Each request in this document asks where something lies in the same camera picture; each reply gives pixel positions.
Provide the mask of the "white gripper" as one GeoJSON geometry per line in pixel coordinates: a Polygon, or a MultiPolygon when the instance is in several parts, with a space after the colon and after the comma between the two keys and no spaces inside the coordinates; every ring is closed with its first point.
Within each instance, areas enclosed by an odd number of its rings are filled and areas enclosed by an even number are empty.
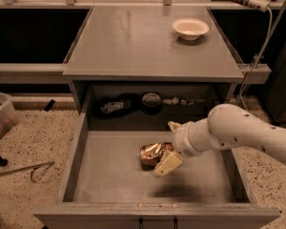
{"type": "Polygon", "coordinates": [[[169,121],[168,126],[173,132],[174,151],[164,153],[153,170],[156,177],[164,177],[179,167],[183,162],[182,157],[192,158],[219,148],[219,139],[209,132],[206,119],[184,124],[169,121]]]}

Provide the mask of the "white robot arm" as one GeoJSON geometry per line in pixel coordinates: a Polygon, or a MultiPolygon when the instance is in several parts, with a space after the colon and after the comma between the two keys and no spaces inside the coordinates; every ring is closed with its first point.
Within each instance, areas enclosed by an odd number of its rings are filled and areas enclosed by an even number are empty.
{"type": "Polygon", "coordinates": [[[173,132],[173,150],[166,151],[153,174],[164,177],[185,158],[211,150],[230,150],[242,146],[256,149],[286,165],[286,129],[266,123],[232,104],[220,104],[196,122],[168,123],[173,132]]]}

